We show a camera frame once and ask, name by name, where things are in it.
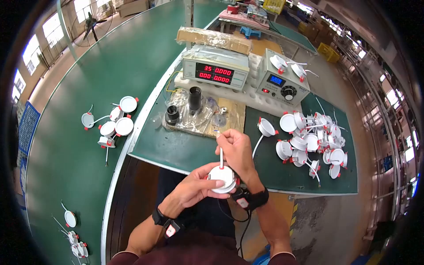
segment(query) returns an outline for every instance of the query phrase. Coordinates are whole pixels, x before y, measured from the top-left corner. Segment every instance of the blue lcd display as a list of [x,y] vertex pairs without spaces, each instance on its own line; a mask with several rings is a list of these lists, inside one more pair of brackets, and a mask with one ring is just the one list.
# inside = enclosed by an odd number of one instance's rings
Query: blue lcd display
[[276,76],[271,76],[271,79],[269,81],[274,82],[277,85],[280,85],[281,81],[283,81],[283,80],[281,78],[276,77]]
[[276,77],[275,75],[269,75],[267,82],[279,87],[283,87],[286,83],[284,79]]

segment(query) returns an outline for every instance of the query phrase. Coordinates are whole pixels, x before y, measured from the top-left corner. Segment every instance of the black control knob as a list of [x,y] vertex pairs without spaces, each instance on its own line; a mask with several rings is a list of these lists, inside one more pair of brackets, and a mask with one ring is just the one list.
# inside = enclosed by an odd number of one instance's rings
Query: black control knob
[[296,95],[296,89],[292,86],[285,86],[281,89],[281,95],[285,100],[292,100]]

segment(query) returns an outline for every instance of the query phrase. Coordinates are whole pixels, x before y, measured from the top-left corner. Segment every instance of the digital power meter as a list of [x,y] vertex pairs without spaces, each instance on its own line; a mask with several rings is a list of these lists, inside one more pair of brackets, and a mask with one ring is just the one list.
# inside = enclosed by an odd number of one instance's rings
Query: digital power meter
[[209,45],[194,45],[183,56],[183,77],[242,90],[249,74],[247,55]]

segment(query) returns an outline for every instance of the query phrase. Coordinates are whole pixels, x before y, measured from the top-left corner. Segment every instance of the hand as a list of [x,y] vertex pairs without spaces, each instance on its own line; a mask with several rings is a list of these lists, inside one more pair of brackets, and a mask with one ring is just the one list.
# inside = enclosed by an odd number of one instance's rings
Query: hand
[[249,136],[237,130],[229,129],[217,135],[215,154],[223,151],[223,158],[228,165],[240,176],[251,193],[263,191],[265,188],[259,180],[252,159],[252,147]]
[[158,206],[161,213],[170,218],[177,218],[184,208],[191,207],[205,197],[227,199],[228,193],[219,194],[211,191],[224,185],[222,180],[207,180],[205,177],[219,162],[209,163],[193,170]]

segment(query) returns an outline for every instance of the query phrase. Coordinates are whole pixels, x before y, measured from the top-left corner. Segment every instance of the maroon shirt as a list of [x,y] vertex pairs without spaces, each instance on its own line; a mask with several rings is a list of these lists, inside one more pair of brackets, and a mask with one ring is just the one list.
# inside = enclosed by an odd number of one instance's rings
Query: maroon shirt
[[[116,254],[108,265],[249,265],[237,255],[236,242],[229,237],[216,237],[209,233],[190,230],[165,247],[154,248],[140,258],[131,252]],[[292,254],[275,255],[269,265],[298,265]]]

